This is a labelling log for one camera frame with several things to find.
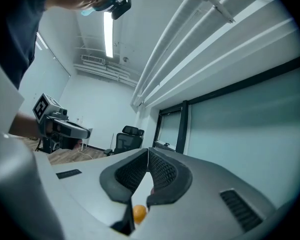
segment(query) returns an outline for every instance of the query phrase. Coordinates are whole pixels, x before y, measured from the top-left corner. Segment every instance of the fluorescent light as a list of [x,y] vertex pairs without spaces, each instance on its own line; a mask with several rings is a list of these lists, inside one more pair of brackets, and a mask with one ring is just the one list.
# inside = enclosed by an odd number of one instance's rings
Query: fluorescent light
[[110,12],[103,13],[103,31],[104,31],[104,44],[105,44],[105,54],[107,57],[113,58],[113,29],[114,20],[111,18]]
[[38,47],[38,48],[39,48],[39,50],[40,50],[40,51],[42,51],[42,48],[41,48],[41,46],[38,44],[38,42],[37,42],[37,41],[35,41],[35,45],[36,45],[36,47]]
[[36,33],[36,36],[40,39],[41,43],[43,44],[44,48],[48,49],[48,46],[46,45],[45,41],[42,39],[39,32]]

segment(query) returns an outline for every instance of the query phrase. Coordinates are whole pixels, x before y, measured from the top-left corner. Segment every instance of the black slotted vent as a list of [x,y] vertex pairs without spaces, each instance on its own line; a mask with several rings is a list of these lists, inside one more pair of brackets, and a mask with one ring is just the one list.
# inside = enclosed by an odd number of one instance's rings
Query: black slotted vent
[[154,191],[169,186],[177,177],[177,169],[157,155],[149,156],[148,169],[152,175]]
[[262,219],[235,190],[223,191],[220,196],[245,232],[252,230],[262,222]]
[[114,174],[115,179],[133,194],[147,172],[147,162],[148,153],[145,152],[117,169]]

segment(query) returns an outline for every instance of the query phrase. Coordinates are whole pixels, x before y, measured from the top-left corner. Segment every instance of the black mesh chair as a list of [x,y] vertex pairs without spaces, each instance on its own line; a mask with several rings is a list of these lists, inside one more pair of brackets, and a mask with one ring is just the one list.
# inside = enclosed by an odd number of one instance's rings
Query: black mesh chair
[[[136,127],[126,125],[122,133],[116,135],[116,144],[114,149],[114,155],[123,153],[130,150],[139,149],[141,147],[144,130],[139,130]],[[107,149],[103,153],[109,156],[112,152],[112,149]]]

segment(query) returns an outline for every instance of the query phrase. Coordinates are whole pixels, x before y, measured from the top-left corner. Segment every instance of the white desk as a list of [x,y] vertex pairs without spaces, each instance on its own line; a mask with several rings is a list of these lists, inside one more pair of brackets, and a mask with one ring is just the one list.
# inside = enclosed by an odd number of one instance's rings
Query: white desk
[[89,144],[89,140],[90,140],[91,134],[92,134],[92,128],[88,128],[88,130],[90,131],[90,136],[89,136],[89,138],[85,138],[85,139],[82,140],[81,151],[84,150],[84,145],[85,145],[85,148],[87,148],[87,146]]

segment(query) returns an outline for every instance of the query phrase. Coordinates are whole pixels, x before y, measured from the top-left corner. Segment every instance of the orange ball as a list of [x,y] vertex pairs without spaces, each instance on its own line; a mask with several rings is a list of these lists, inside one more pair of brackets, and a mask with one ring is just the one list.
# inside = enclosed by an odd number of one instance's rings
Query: orange ball
[[140,224],[147,215],[147,209],[144,205],[137,204],[133,207],[134,222]]

